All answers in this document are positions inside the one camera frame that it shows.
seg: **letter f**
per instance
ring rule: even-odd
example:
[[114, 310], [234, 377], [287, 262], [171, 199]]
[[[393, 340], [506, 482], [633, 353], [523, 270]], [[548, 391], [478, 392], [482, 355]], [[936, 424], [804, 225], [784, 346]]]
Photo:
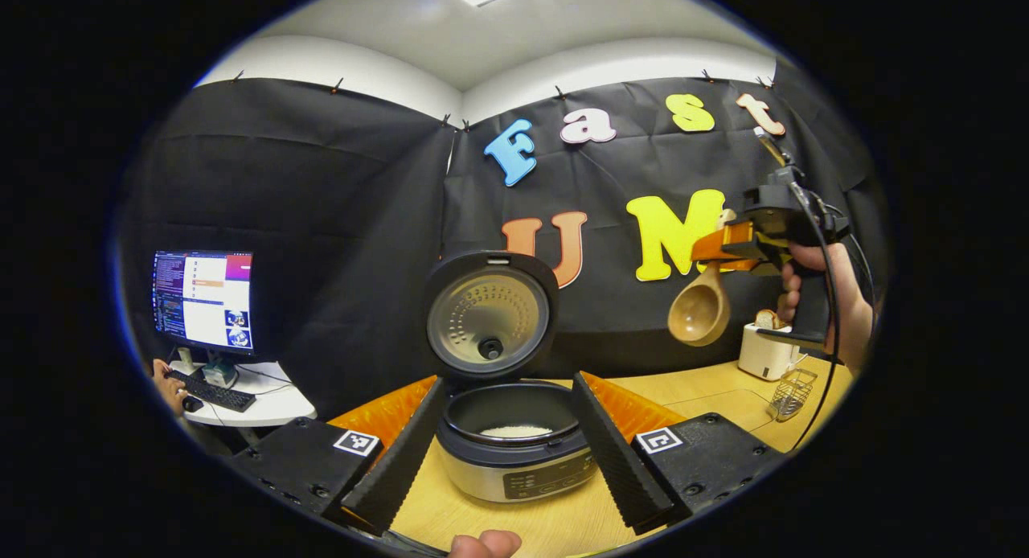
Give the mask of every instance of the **letter f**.
[[535, 148], [532, 139], [522, 134], [532, 127], [532, 123], [521, 118], [512, 123], [486, 146], [484, 154], [493, 156], [504, 170], [504, 184], [513, 186], [522, 180], [529, 171], [536, 167], [536, 159], [523, 158], [522, 152], [530, 153]]

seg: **white wall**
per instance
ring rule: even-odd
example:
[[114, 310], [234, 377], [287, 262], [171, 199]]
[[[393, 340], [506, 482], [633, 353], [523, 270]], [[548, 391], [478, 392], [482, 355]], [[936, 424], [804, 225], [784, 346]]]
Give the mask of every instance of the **white wall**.
[[775, 77], [775, 57], [697, 38], [636, 38], [567, 49], [522, 64], [465, 93], [420, 68], [374, 49], [309, 35], [254, 38], [224, 57], [197, 85], [241, 78], [280, 78], [335, 85], [406, 106], [449, 123], [490, 115], [610, 82], [702, 77], [753, 82]]
[[636, 38], [567, 49], [496, 75], [464, 93], [461, 113], [469, 123], [506, 112], [558, 90], [569, 93], [610, 82], [703, 77], [756, 82], [775, 77], [775, 57], [697, 38]]
[[[461, 107], [461, 93], [412, 64], [357, 45], [309, 35], [273, 35], [253, 38], [228, 53], [197, 82], [279, 78], [335, 85], [341, 90], [381, 97], [434, 118], [443, 118]], [[450, 121], [460, 123], [451, 116]]]

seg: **ceiling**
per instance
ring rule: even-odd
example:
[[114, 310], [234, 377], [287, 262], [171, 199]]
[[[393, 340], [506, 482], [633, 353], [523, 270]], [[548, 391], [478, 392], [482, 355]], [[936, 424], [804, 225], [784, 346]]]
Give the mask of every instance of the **ceiling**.
[[360, 45], [461, 92], [553, 54], [626, 38], [705, 38], [774, 56], [693, 0], [317, 0], [255, 37], [315, 35]]

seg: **black curtain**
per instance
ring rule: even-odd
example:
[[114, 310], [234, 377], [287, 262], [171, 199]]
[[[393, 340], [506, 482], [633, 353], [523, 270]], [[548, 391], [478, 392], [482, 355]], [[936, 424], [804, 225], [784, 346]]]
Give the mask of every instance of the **black curtain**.
[[[694, 94], [713, 115], [686, 133], [666, 97]], [[775, 307], [778, 278], [726, 273], [733, 317], [695, 348], [666, 328], [669, 306], [698, 272], [672, 266], [640, 282], [639, 224], [630, 200], [660, 197], [681, 220], [693, 193], [742, 193], [777, 167], [736, 100], [750, 94], [783, 123], [782, 148], [811, 187], [854, 221], [877, 283], [885, 283], [881, 197], [856, 133], [812, 82], [780, 66], [757, 82], [665, 78], [618, 82], [536, 101], [456, 132], [411, 108], [326, 86], [271, 79], [191, 90], [150, 134], [127, 187], [121, 244], [130, 322], [147, 358], [171, 345], [155, 336], [149, 302], [157, 249], [254, 252], [254, 345], [328, 419], [437, 373], [421, 322], [423, 283], [440, 255], [503, 249], [504, 222], [539, 218], [535, 253], [561, 260], [555, 214], [581, 211], [582, 269], [561, 289], [558, 335], [538, 377], [631, 376], [739, 356], [743, 324]], [[568, 144], [564, 115], [602, 108], [612, 141]], [[510, 123], [532, 123], [536, 168], [511, 187], [484, 148]]]
[[[635, 277], [641, 242], [638, 221], [626, 210], [630, 200], [658, 196], [681, 221], [693, 193], [713, 188], [725, 196], [724, 207], [739, 210], [743, 190], [778, 167], [754, 138], [756, 121], [736, 104], [742, 94], [765, 101], [771, 117], [786, 127], [777, 143], [808, 174], [813, 190], [848, 214], [853, 203], [860, 205], [858, 239], [875, 261], [873, 272], [881, 272], [883, 224], [861, 191], [871, 185], [871, 159], [854, 132], [833, 117], [823, 97], [805, 97], [803, 90], [812, 82], [790, 70], [776, 79], [771, 89], [757, 82], [693, 78], [617, 82], [566, 94], [565, 99], [536, 101], [459, 134], [445, 181], [445, 254], [503, 248], [501, 225], [534, 217], [542, 221], [535, 254], [555, 267], [561, 260], [560, 234], [551, 218], [568, 211], [588, 216], [581, 225], [581, 273], [561, 289], [558, 335], [551, 359], [537, 375], [569, 377], [582, 369], [602, 376], [649, 375], [732, 360], [739, 356], [743, 324], [758, 310], [775, 307], [781, 291], [778, 278], [726, 273], [729, 327], [711, 345], [690, 347], [671, 337], [666, 319], [673, 299], [699, 275], [696, 268], [680, 275], [663, 252], [672, 266], [668, 279], [640, 282]], [[702, 100], [714, 117], [714, 129], [680, 130], [666, 107], [666, 97], [672, 94], [694, 94]], [[802, 110], [794, 110], [788, 99], [796, 99]], [[606, 111], [617, 136], [583, 144], [562, 141], [564, 115], [578, 108]], [[525, 134], [534, 151], [527, 155], [537, 163], [507, 187], [501, 167], [484, 148], [519, 118], [532, 123]], [[827, 120], [832, 127], [824, 126]]]
[[306, 82], [191, 90], [129, 174], [119, 243], [143, 355], [172, 347], [153, 330], [154, 250], [246, 250], [258, 358], [279, 360], [320, 418], [432, 373], [410, 309], [437, 256], [453, 136]]

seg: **monitor screen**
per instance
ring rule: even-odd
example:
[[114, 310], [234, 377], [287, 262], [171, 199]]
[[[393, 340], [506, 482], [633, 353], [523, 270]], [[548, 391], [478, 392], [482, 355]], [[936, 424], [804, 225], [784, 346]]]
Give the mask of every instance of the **monitor screen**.
[[188, 345], [254, 354], [249, 252], [157, 251], [153, 322]]

